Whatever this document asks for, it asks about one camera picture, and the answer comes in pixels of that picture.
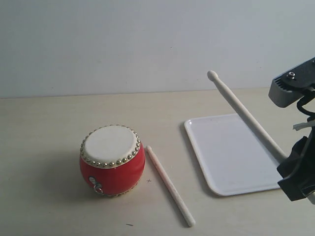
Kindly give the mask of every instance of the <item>drum stick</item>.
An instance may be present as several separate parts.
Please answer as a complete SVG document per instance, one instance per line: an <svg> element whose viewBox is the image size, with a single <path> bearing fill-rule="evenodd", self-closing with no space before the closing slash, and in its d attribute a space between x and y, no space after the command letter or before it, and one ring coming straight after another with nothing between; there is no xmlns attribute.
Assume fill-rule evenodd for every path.
<svg viewBox="0 0 315 236"><path fill-rule="evenodd" d="M258 137L263 145L269 150L272 156L279 163L283 162L287 155L277 145L277 143L270 137L266 130L259 124L259 122L252 116L252 114L246 109L241 101L235 96L230 88L223 83L214 71L208 71L208 78L218 88L221 95L228 101L232 108L242 118L245 124L252 130L252 132Z"/></svg>
<svg viewBox="0 0 315 236"><path fill-rule="evenodd" d="M187 206L185 205L183 199L177 192L175 186L173 185L171 179L168 177L165 169L159 162L157 156L152 151L152 148L150 146L147 146L147 151L149 153L150 159L152 160L154 166L156 167L159 175L161 176L163 182L165 183L168 191L171 193L173 199L175 200L179 210L181 210L185 220L187 221L187 224L192 227L196 224L196 221L194 220L193 216L191 215L190 211L188 210Z"/></svg>

